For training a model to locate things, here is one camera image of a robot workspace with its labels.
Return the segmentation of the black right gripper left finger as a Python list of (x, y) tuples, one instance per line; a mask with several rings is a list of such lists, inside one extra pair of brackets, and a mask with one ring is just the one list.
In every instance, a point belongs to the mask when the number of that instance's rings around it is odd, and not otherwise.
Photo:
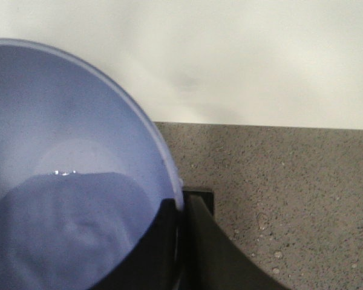
[(174, 289), (179, 275), (179, 213), (173, 199), (162, 200), (133, 250), (93, 289)]

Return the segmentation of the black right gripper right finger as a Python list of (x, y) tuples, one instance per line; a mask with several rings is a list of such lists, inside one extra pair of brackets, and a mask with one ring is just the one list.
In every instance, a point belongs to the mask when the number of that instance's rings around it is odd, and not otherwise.
[(185, 219), (185, 269), (191, 289), (286, 289), (235, 246), (202, 197), (187, 195)]

